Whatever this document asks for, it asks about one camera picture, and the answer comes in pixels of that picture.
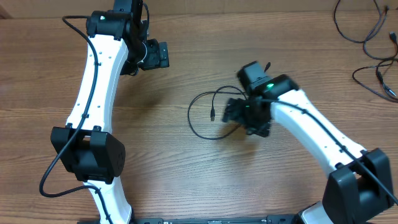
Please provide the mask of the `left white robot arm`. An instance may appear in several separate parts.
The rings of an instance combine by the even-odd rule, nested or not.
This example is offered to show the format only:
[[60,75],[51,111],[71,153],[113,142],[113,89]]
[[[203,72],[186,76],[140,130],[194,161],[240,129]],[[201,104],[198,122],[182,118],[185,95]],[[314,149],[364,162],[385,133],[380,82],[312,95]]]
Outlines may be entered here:
[[148,37],[149,19],[143,1],[116,1],[111,10],[85,17],[80,91],[65,126],[54,127],[50,136],[55,162],[90,191],[100,223],[134,221],[121,182],[126,150],[112,134],[112,112],[120,76],[169,66],[167,44]]

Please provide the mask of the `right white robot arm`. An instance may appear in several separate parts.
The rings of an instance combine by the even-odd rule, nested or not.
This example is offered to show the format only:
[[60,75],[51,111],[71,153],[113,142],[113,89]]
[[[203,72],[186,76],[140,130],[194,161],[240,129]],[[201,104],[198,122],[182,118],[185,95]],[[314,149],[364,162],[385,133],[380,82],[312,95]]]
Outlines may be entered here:
[[248,135],[264,138],[275,121],[299,140],[327,177],[321,201],[295,215],[268,217],[268,223],[367,223],[397,204],[387,155],[339,131],[289,76],[271,78],[251,62],[237,78],[246,96],[228,100],[223,121],[235,121]]

